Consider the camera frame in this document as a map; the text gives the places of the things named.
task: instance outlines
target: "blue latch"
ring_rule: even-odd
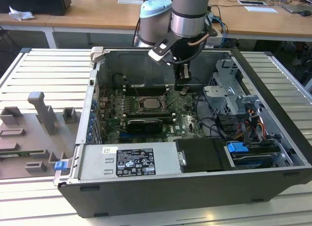
[[[55,171],[67,170],[68,161],[57,161],[54,166]]]
[[[242,142],[231,142],[227,145],[229,152],[248,152],[248,148],[243,146]]]

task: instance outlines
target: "motherboard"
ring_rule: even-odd
[[[105,89],[100,94],[104,144],[173,142],[204,137],[195,113],[196,93],[172,87]]]

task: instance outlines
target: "desk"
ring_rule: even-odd
[[[42,31],[50,48],[56,48],[53,32],[133,34],[140,6],[118,4],[118,0],[72,0],[65,16],[35,15],[17,21],[0,14],[0,25],[8,30]],[[233,0],[210,0],[209,4],[240,5]],[[229,38],[312,41],[312,17],[301,17],[272,6],[279,13],[249,12],[244,7],[220,7],[229,27]]]

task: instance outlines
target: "paper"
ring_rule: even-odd
[[[260,8],[260,7],[258,7],[258,6],[256,6],[256,7],[245,6],[245,8],[246,8],[249,12],[278,13],[275,9],[272,9],[272,8]]]
[[[244,5],[254,5],[254,6],[267,5],[263,1],[254,1],[254,0],[238,0],[237,2],[239,2],[240,4],[244,4]]]
[[[20,12],[10,7],[9,16],[15,20],[21,21],[22,19],[32,19],[35,18],[31,12]]]
[[[118,3],[122,4],[143,4],[143,0],[118,0]]]

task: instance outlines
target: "computer case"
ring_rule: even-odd
[[[21,12],[63,16],[71,0],[0,0],[0,13],[8,13],[9,6]]]

